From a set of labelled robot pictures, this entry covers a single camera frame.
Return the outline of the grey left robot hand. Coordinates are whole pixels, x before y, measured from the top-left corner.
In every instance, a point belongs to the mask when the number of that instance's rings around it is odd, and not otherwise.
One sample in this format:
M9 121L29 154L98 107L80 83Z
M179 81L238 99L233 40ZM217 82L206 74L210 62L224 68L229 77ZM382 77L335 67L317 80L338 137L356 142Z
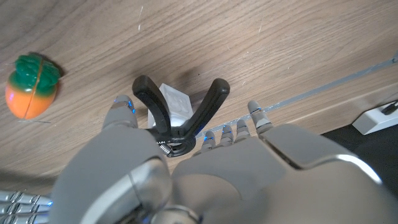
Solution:
M356 154L291 124L273 126L255 102L257 136L239 122L212 133L169 171L126 95L52 191L50 223L396 223L397 199Z

